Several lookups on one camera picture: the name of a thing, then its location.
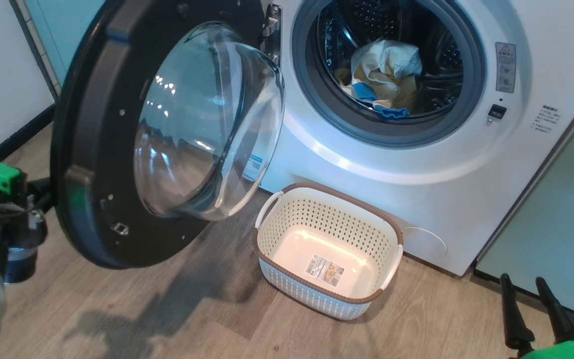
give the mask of washing machine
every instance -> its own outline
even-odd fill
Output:
[[[380,38],[423,64],[396,119],[337,75]],[[110,0],[69,67],[51,176],[94,263],[159,263],[259,188],[314,181],[462,275],[574,118],[574,3]]]

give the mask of empty basket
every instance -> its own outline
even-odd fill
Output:
[[[320,184],[294,184],[274,193],[256,228],[265,278],[340,320],[357,318],[369,308],[391,282],[403,254],[403,236],[391,218]]]

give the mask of crumpled garment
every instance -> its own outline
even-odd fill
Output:
[[[351,57],[351,73],[340,68],[335,76],[342,90],[386,118],[402,118],[413,108],[422,75],[419,49],[408,43],[378,39]]]

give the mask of washing machine door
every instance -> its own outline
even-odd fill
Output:
[[[156,264],[243,207],[283,120],[259,0],[108,1],[55,114],[51,173],[71,243],[109,268]]]

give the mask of basket handle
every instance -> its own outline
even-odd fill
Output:
[[[285,195],[285,193],[283,193],[283,191],[277,191],[276,193],[274,193],[272,195],[272,197],[269,197],[269,199],[267,199],[267,202],[265,202],[265,204],[263,205],[263,207],[260,209],[260,213],[258,213],[258,217],[256,218],[256,229],[260,229],[260,226],[263,224],[265,217],[269,216],[269,214],[272,214],[272,212],[274,211],[274,208],[276,208],[276,204],[280,203],[281,199],[283,199],[283,195]],[[267,212],[267,209],[269,209],[269,207],[274,204],[274,206],[272,207],[272,210],[269,211],[269,213],[267,213],[267,215],[265,215],[265,213]]]
[[[389,286],[389,283],[394,278],[394,274],[396,274],[396,271],[398,270],[398,266],[400,266],[400,261],[402,260],[402,258],[403,258],[403,245],[399,244],[398,252],[396,253],[396,259],[394,260],[394,265],[391,267],[391,271],[389,271],[389,275],[387,275],[385,282],[380,287],[380,289],[382,289],[383,291]]]

